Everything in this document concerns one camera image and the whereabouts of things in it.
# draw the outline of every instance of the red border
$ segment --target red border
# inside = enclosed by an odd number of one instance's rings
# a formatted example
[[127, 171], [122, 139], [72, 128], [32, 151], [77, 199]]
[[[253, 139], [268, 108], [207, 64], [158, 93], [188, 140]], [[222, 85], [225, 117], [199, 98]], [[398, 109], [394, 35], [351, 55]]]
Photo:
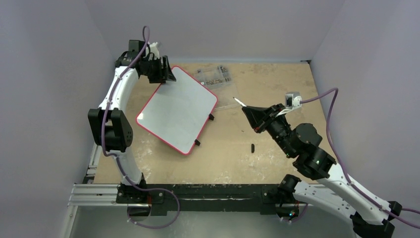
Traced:
[[[190, 75], [189, 73], [187, 73], [185, 70], [183, 70], [181, 67], [175, 65], [174, 67], [172, 67], [172, 69], [174, 68], [179, 68], [180, 70], [184, 71], [184, 73], [186, 73], [188, 76], [190, 76], [193, 80], [195, 80], [200, 86], [204, 87], [199, 81], [197, 81], [192, 75]], [[152, 99], [153, 95], [155, 95], [155, 93], [158, 91], [158, 89], [160, 88], [162, 84], [159, 84], [159, 86], [156, 88], [156, 90], [153, 92], [153, 94], [150, 96], [150, 98], [147, 100], [146, 104], [143, 106], [143, 108], [140, 110], [140, 112], [137, 114], [136, 116], [136, 123], [137, 125], [139, 125], [141, 128], [143, 128], [144, 130], [146, 130], [147, 132], [149, 132], [150, 134], [156, 136], [157, 138], [159, 138], [161, 141], [165, 142], [166, 144], [168, 144], [170, 147], [174, 148], [176, 151], [178, 151], [179, 153], [183, 154], [183, 155], [189, 155], [191, 153], [191, 151], [193, 150], [194, 147], [194, 143], [191, 146], [190, 151], [188, 151], [187, 153], [183, 153], [182, 151], [178, 150], [177, 148], [175, 148], [173, 145], [169, 144], [169, 142], [165, 141], [164, 139], [160, 138], [159, 136], [157, 136], [156, 134], [154, 134], [153, 132], [149, 131], [148, 129], [146, 129], [144, 126], [140, 125], [139, 122], [137, 121], [137, 118], [139, 117], [140, 113], [142, 113], [142, 111], [144, 110], [144, 108], [146, 107], [146, 105], [149, 103], [150, 99]], [[211, 94], [213, 94], [216, 97], [216, 103], [213, 106], [213, 109], [210, 111], [210, 113], [213, 112], [214, 108], [217, 105], [217, 102], [219, 101], [219, 99], [217, 98], [216, 94], [214, 94], [212, 91], [210, 91], [208, 88], [204, 87], [207, 91], [209, 91]], [[204, 126], [206, 125], [206, 123], [209, 121], [209, 119], [207, 119], [204, 124], [203, 127], [201, 128], [200, 132], [198, 132], [197, 138], [200, 137], [201, 132], [203, 131]]]

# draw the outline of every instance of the table top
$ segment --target table top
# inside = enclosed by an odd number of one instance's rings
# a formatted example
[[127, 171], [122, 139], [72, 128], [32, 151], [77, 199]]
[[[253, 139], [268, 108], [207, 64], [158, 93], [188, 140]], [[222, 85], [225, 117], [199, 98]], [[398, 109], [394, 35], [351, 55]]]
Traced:
[[[220, 63], [178, 64], [188, 73]], [[249, 106], [283, 103], [286, 92], [298, 91], [303, 99], [318, 95], [307, 63], [225, 63], [237, 87], [239, 99]], [[126, 116], [133, 127], [132, 151], [147, 183], [280, 183], [286, 174], [303, 177], [266, 132], [256, 134], [241, 107], [213, 113], [188, 156], [180, 154], [136, 124], [136, 117], [158, 85], [142, 76], [128, 100]], [[319, 101], [305, 104], [286, 115], [292, 128], [312, 123], [323, 137], [320, 147], [332, 154], [326, 139], [326, 122]], [[251, 153], [251, 144], [255, 152]], [[101, 156], [94, 183], [119, 183], [112, 158]]]
[[188, 155], [217, 103], [217, 97], [174, 67], [176, 82], [161, 84], [137, 116], [137, 124]]

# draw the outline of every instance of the wooden table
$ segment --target wooden table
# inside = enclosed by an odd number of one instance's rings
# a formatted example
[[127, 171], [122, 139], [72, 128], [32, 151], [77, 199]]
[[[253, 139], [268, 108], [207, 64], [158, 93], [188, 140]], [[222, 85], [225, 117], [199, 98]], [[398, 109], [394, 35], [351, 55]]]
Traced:
[[[178, 65], [194, 73], [199, 68], [216, 67], [220, 63]], [[303, 99], [318, 95], [307, 63], [223, 65], [232, 74], [240, 100], [249, 106], [284, 104], [285, 93], [289, 91], [300, 92]], [[126, 111], [134, 133], [131, 147], [147, 183], [279, 183], [286, 174], [313, 182], [296, 171], [292, 166], [294, 160], [286, 158], [267, 132], [253, 132], [240, 107], [215, 111], [215, 120], [206, 124], [198, 138], [201, 145], [193, 148], [190, 155], [175, 151], [136, 124], [137, 114], [157, 86], [142, 76], [133, 88]], [[332, 155], [319, 101], [306, 104], [286, 117], [292, 128], [300, 123], [312, 123], [324, 139], [321, 148]], [[254, 153], [251, 144], [255, 144]], [[114, 161], [101, 156], [94, 183], [119, 182]]]

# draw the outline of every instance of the floor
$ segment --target floor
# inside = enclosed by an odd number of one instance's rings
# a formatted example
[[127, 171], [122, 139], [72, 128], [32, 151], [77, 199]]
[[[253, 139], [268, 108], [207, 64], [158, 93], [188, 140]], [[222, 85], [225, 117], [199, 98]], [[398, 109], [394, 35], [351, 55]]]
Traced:
[[[219, 63], [171, 63], [188, 73]], [[317, 96], [311, 69], [307, 63], [291, 64], [223, 64], [231, 72], [238, 96], [249, 106], [269, 107], [283, 103], [289, 91], [298, 91], [303, 99]], [[136, 124], [136, 116], [157, 88], [141, 77], [127, 104], [126, 116], [133, 127], [132, 150], [147, 183], [279, 183], [286, 174], [314, 182], [297, 173], [293, 159], [287, 159], [267, 132], [253, 132], [239, 106], [213, 112], [200, 137], [199, 147], [184, 156]], [[324, 138], [320, 147], [332, 154], [325, 134], [325, 117], [319, 101], [287, 114], [292, 128], [312, 123]], [[251, 153], [251, 144], [255, 152]], [[111, 158], [101, 156], [94, 183], [119, 183], [121, 177]]]

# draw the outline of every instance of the marker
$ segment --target marker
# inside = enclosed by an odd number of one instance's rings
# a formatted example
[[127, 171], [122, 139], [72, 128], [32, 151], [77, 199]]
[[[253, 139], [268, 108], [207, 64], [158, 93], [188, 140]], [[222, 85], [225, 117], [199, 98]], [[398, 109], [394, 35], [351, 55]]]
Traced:
[[246, 107], [247, 105], [245, 105], [243, 102], [239, 101], [239, 99], [233, 97], [233, 99], [235, 99], [236, 102], [238, 102], [242, 107]]

